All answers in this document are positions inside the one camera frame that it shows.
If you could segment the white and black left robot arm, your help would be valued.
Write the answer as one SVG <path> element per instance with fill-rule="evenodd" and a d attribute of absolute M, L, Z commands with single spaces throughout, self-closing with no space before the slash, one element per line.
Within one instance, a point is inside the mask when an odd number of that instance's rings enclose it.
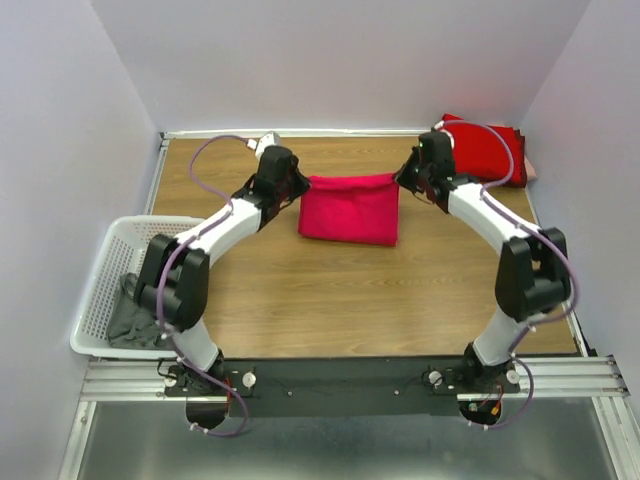
<path fill-rule="evenodd" d="M 288 148 L 258 147 L 256 156 L 257 171 L 217 213 L 183 233 L 150 240 L 134 290 L 135 303 L 155 317 L 161 337 L 189 369 L 188 384 L 201 395 L 214 393 L 224 375 L 221 350 L 203 320 L 210 270 L 310 188 Z"/>

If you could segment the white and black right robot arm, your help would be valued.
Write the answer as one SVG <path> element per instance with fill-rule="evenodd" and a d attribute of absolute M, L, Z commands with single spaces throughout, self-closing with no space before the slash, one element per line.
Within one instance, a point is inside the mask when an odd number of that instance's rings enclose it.
<path fill-rule="evenodd" d="M 506 372 L 526 333 L 571 296 L 566 238 L 524 220 L 478 180 L 458 174 L 451 137 L 443 131 L 418 137 L 394 181 L 467 224 L 499 255 L 496 311 L 451 374 L 456 385 L 483 391 Z"/>

